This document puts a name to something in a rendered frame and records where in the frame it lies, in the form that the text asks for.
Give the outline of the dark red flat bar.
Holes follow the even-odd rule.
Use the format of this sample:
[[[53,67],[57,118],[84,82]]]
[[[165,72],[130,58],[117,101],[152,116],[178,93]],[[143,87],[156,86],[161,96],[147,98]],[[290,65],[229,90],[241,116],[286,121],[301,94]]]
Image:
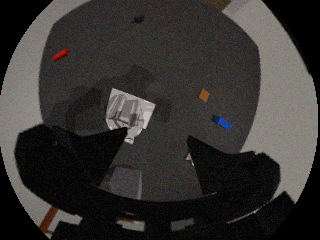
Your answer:
[[[64,51],[61,51],[60,53],[57,53],[56,56],[53,56],[53,60],[59,61],[59,59],[63,59],[64,56],[68,56],[68,49],[64,49]]]

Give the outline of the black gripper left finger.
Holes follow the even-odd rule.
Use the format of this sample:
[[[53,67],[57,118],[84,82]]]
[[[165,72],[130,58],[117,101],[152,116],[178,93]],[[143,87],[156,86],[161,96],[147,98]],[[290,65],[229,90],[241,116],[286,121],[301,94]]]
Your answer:
[[[79,136],[67,129],[52,125],[59,145],[75,153],[76,160],[83,167],[85,175],[92,180],[92,185],[100,187],[109,165],[115,159],[128,135],[127,127],[112,129],[95,135]]]

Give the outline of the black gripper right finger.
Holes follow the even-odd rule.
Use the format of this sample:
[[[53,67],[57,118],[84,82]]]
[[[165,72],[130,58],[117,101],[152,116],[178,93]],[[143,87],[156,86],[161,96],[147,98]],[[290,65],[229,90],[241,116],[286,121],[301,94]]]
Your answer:
[[[255,151],[236,152],[232,155],[229,153],[228,155],[192,136],[188,136],[187,144],[193,167],[199,176],[203,196],[215,193],[217,185],[223,183],[223,180],[227,179],[229,173],[233,172],[239,163],[252,160],[252,157],[255,156]]]

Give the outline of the blue rectangular block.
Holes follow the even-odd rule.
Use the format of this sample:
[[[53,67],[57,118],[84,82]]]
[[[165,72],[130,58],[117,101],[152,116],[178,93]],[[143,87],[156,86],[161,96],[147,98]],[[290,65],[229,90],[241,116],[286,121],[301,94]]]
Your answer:
[[[228,121],[225,121],[224,119],[223,119],[223,117],[215,117],[215,120],[213,120],[213,121],[215,121],[215,123],[216,124],[220,124],[220,125],[223,125],[223,127],[225,128],[225,129],[228,129],[228,131],[229,131],[229,129],[231,129],[231,127],[232,127],[232,124],[229,124],[228,123]]]

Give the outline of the orange flat plate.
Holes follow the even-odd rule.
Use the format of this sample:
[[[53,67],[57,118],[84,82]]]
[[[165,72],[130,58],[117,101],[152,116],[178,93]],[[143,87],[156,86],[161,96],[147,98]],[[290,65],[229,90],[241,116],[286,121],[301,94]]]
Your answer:
[[[204,91],[203,88],[201,88],[199,97],[201,100],[204,100],[204,103],[205,103],[205,101],[207,101],[208,96],[209,96],[209,93],[207,91]]]

